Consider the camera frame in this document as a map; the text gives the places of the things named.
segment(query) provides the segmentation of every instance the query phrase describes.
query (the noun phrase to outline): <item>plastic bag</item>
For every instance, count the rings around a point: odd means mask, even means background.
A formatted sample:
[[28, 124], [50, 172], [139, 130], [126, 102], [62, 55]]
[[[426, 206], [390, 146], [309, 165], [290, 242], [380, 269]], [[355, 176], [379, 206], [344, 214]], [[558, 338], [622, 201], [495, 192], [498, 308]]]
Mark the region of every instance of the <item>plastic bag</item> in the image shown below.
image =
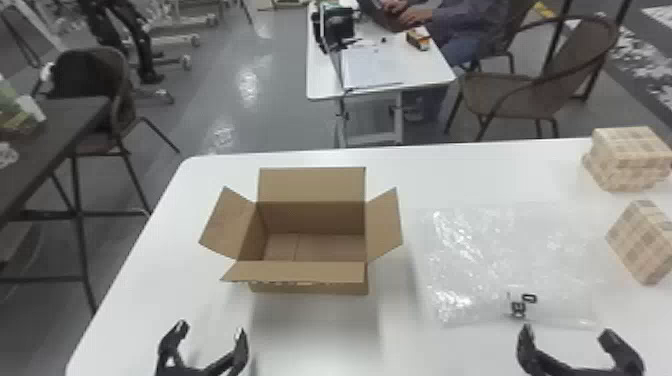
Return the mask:
[[0, 142], [0, 170], [19, 160], [19, 153], [6, 142]]
[[606, 277], [589, 248], [604, 240], [588, 217], [567, 204], [420, 213], [424, 244], [416, 257], [432, 310], [446, 325], [595, 327], [592, 294]]

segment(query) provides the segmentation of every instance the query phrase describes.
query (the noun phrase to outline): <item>black chair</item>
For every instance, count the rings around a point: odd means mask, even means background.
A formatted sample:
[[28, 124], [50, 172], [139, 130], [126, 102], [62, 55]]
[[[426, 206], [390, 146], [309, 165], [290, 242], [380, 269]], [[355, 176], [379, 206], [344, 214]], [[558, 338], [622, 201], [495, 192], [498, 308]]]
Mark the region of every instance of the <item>black chair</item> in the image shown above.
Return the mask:
[[460, 93], [444, 133], [450, 131], [462, 100], [476, 115], [480, 130], [475, 142], [481, 141], [496, 117], [532, 119], [537, 137], [542, 137], [541, 120], [552, 125], [559, 137], [558, 122], [553, 115], [570, 100], [590, 74], [598, 70], [618, 39], [618, 27], [604, 17], [565, 16], [533, 22], [519, 32], [540, 26], [580, 20], [557, 54], [543, 67], [538, 77], [516, 74], [469, 72], [460, 77]]
[[[85, 77], [96, 77], [98, 81], [92, 85], [70, 84], [71, 80], [61, 78], [60, 72], [72, 70], [72, 65], [77, 64], [83, 70], [88, 70]], [[92, 131], [77, 145], [76, 153], [71, 157], [73, 173], [73, 194], [75, 203], [81, 202], [79, 187], [78, 160], [86, 157], [120, 157], [128, 171], [131, 181], [137, 191], [143, 209], [151, 214], [145, 193], [140, 186], [140, 181], [133, 170], [129, 159], [129, 151], [124, 145], [124, 138], [130, 134], [139, 124], [145, 124], [152, 129], [163, 141], [165, 141], [176, 153], [180, 150], [164, 135], [161, 130], [146, 117], [138, 116], [132, 97], [132, 85], [130, 81], [129, 65], [126, 57], [118, 50], [111, 47], [95, 47], [81, 50], [69, 50], [62, 53], [52, 67], [53, 88], [47, 93], [48, 98], [62, 98], [75, 96], [107, 95], [111, 99], [110, 117], [103, 125]], [[84, 211], [86, 216], [135, 216], [142, 213], [137, 211]]]

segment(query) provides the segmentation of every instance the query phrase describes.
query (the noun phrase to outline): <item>chair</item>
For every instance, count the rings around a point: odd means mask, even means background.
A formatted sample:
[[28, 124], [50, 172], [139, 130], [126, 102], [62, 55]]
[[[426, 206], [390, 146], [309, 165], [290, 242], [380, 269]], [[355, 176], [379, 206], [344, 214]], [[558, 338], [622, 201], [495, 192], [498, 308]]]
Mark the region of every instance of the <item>chair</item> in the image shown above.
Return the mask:
[[[106, 94], [111, 98], [111, 105], [110, 117], [105, 126], [98, 127], [87, 135], [84, 140], [77, 145], [75, 155], [71, 157], [75, 208], [81, 210], [78, 159], [85, 157], [121, 157], [140, 198], [143, 209], [147, 214], [151, 214], [152, 210], [147, 202], [145, 193], [140, 186], [140, 181], [133, 170], [133, 166], [129, 159], [130, 153], [124, 146], [123, 139], [135, 129], [138, 124], [146, 124], [176, 153], [179, 154], [180, 150], [156, 125], [154, 125], [154, 123], [145, 117], [137, 115], [132, 98], [133, 88], [130, 81], [129, 65], [126, 61], [126, 57], [118, 50], [111, 47], [69, 50], [58, 57], [52, 72], [59, 69], [59, 63], [71, 65], [76, 61], [75, 59], [87, 56], [92, 57], [96, 64], [92, 65], [89, 62], [85, 65], [87, 68], [93, 69], [94, 72], [91, 73], [94, 73], [96, 77], [99, 77], [101, 82], [96, 82], [95, 84], [100, 84], [99, 86], [106, 88]], [[58, 85], [59, 83], [55, 81], [54, 89], [57, 89]], [[92, 92], [90, 87], [81, 90], [82, 92], [80, 93], [77, 91], [78, 89], [76, 87], [75, 89], [68, 89], [66, 94], [63, 94], [58, 90], [52, 90], [47, 96], [49, 98], [59, 98], [64, 96], [73, 97], [103, 94], [95, 92], [95, 90]], [[135, 216], [143, 213], [137, 211], [87, 211], [83, 212], [83, 214], [85, 216]]]
[[509, 0], [506, 22], [503, 26], [497, 28], [493, 33], [493, 37], [489, 38], [490, 41], [482, 47], [477, 57], [471, 62], [471, 65], [464, 68], [464, 70], [473, 71], [477, 68], [480, 70], [481, 60], [506, 57], [509, 61], [509, 71], [511, 74], [515, 74], [516, 61], [509, 48], [518, 34], [518, 29], [520, 29], [525, 21], [527, 13], [535, 3], [536, 0]]
[[455, 112], [464, 100], [480, 123], [475, 142], [481, 141], [495, 117], [533, 119], [538, 138], [542, 137], [541, 120], [547, 120], [552, 125], [553, 136], [559, 137], [558, 122], [553, 115], [585, 79], [599, 69], [618, 39], [616, 24], [598, 16], [549, 18], [530, 23], [518, 32], [568, 20], [580, 23], [538, 77], [481, 72], [462, 76], [461, 90], [444, 133], [450, 131]]

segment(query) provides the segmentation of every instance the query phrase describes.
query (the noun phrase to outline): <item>black bag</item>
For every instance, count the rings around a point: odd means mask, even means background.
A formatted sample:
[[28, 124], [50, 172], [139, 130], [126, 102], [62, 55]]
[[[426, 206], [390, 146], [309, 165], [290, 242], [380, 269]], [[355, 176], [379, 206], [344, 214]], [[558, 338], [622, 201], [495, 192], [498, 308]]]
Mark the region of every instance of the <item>black bag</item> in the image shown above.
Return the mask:
[[[115, 68], [86, 51], [66, 51], [51, 68], [53, 88], [46, 94], [49, 99], [105, 96], [110, 100], [117, 95], [122, 84]], [[135, 105], [131, 91], [122, 93], [119, 119], [123, 123], [135, 118]], [[110, 131], [109, 119], [97, 131]]]

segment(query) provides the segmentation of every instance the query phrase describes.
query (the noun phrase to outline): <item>wooden block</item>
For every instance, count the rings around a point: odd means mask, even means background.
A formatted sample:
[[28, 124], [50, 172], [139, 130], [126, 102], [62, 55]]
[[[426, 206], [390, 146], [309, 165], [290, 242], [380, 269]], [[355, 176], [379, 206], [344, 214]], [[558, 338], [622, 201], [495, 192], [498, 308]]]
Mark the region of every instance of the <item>wooden block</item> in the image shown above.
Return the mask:
[[620, 128], [596, 128], [593, 130], [593, 143], [596, 145], [608, 145], [614, 142], [657, 138], [658, 135], [645, 125]]
[[597, 185], [609, 192], [640, 192], [669, 175], [660, 169], [602, 168], [589, 154], [584, 155], [581, 162]]
[[606, 239], [642, 284], [658, 283], [672, 269], [672, 221], [649, 200], [630, 203]]
[[591, 157], [603, 168], [670, 169], [672, 149], [649, 127], [601, 128], [593, 131]]

